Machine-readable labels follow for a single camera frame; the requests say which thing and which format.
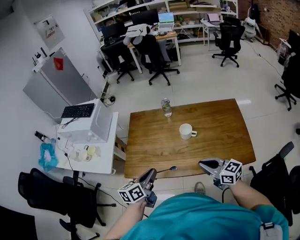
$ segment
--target white floor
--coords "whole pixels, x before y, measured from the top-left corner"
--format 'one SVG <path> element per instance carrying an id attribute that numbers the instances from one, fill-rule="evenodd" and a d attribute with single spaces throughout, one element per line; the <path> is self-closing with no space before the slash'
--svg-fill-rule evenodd
<path id="1" fill-rule="evenodd" d="M 110 76 L 110 94 L 116 96 L 116 102 L 110 106 L 112 112 L 120 113 L 119 124 L 124 130 L 118 129 L 118 136 L 124 142 L 127 141 L 128 123 L 130 113 L 149 109 L 160 108 L 160 101 L 169 98 L 171 105 L 184 105 L 198 102 L 207 102 L 220 99 L 235 98 L 248 128 L 252 145 L 255 151 L 256 162 L 253 165 L 257 171 L 261 169 L 264 162 L 273 157 L 289 141 L 293 141 L 295 148 L 286 157 L 286 165 L 290 171 L 295 165 L 300 164 L 300 137 L 296 135 L 295 128 L 300 119 L 299 105 L 293 105 L 290 112 L 284 98 L 275 100 L 278 92 L 274 84 L 280 84 L 281 77 L 276 70 L 267 63 L 268 60 L 277 71 L 282 74 L 283 66 L 276 60 L 276 53 L 269 47 L 258 42 L 241 42 L 241 51 L 238 54 L 239 68 L 227 60 L 224 67 L 220 67 L 221 59 L 212 59 L 213 53 L 219 51 L 207 51 L 207 46 L 202 44 L 180 45 L 182 66 L 175 68 L 180 74 L 167 73 L 171 86 L 167 86 L 165 79 L 160 76 L 152 86 L 148 80 L 151 75 L 143 68 L 144 73 L 140 75 L 133 72 L 135 81 L 131 82 L 128 75 L 116 84 L 116 76 Z M 87 174 L 85 180 L 90 183 L 100 182 L 102 190 L 111 194 L 122 203 L 116 189 L 128 182 L 123 177 L 123 162 L 115 161 L 116 175 Z M 252 174 L 248 170 L 249 165 L 244 166 L 243 179 L 250 182 Z M 212 177 L 208 175 L 197 175 L 172 179 L 158 179 L 154 183 L 154 190 L 158 196 L 156 206 L 164 199 L 192 192 L 196 182 L 202 181 L 206 187 L 207 195 L 221 200 L 221 190 L 213 186 Z M 99 194 L 99 202 L 115 203 L 115 201 L 103 194 Z M 225 193 L 225 202 L 236 202 L 230 192 Z M 96 221 L 92 229 L 80 229 L 82 238 L 93 236 L 93 232 L 99 232 L 101 238 L 105 236 L 110 227 L 122 214 L 124 207 L 118 205 L 116 208 L 99 208 L 106 227 L 99 225 Z M 292 239 L 300 234 L 300 215 L 293 216 L 294 224 L 290 228 Z"/>

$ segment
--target sneaker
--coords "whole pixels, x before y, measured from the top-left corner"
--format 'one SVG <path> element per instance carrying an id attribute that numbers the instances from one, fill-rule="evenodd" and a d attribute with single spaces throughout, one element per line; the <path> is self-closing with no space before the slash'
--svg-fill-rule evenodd
<path id="1" fill-rule="evenodd" d="M 195 184 L 195 193 L 203 194 L 205 195 L 205 186 L 201 182 L 197 182 Z"/>

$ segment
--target computer monitor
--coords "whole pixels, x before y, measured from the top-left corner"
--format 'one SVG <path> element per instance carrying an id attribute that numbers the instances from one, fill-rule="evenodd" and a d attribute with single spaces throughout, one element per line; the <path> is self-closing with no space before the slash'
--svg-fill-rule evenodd
<path id="1" fill-rule="evenodd" d="M 110 26 L 104 27 L 101 31 L 104 36 L 104 39 L 109 39 L 109 38 L 118 38 L 121 35 L 126 34 L 127 29 L 124 23 L 118 22 Z"/>
<path id="2" fill-rule="evenodd" d="M 300 50 L 300 36 L 294 32 L 293 30 L 290 30 L 289 39 L 287 40 L 289 45 L 292 47 L 292 52 L 298 53 Z"/>
<path id="3" fill-rule="evenodd" d="M 208 13 L 207 16 L 208 16 L 208 21 L 210 22 L 220 21 L 218 13 Z"/>
<path id="4" fill-rule="evenodd" d="M 131 20 L 133 25 L 139 25 L 143 23 L 148 25 L 153 25 L 159 22 L 158 11 L 156 9 L 151 9 L 148 11 L 143 11 L 137 14 L 133 14 L 131 16 Z"/>
<path id="5" fill-rule="evenodd" d="M 173 23 L 174 15 L 173 13 L 159 13 L 158 19 L 160 23 Z"/>

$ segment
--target gray refrigerator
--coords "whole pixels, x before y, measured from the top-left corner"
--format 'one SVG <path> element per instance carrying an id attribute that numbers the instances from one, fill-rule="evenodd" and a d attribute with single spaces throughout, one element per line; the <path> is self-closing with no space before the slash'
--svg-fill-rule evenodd
<path id="1" fill-rule="evenodd" d="M 55 59 L 63 62 L 58 70 Z M 51 56 L 23 89 L 26 95 L 57 123 L 66 106 L 97 98 L 62 48 Z"/>

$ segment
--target red sticker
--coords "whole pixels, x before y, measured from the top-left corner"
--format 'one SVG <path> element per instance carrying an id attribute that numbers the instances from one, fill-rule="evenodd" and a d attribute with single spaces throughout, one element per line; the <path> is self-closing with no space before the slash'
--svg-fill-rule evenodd
<path id="1" fill-rule="evenodd" d="M 62 58 L 53 58 L 53 61 L 56 70 L 64 70 L 64 60 Z"/>

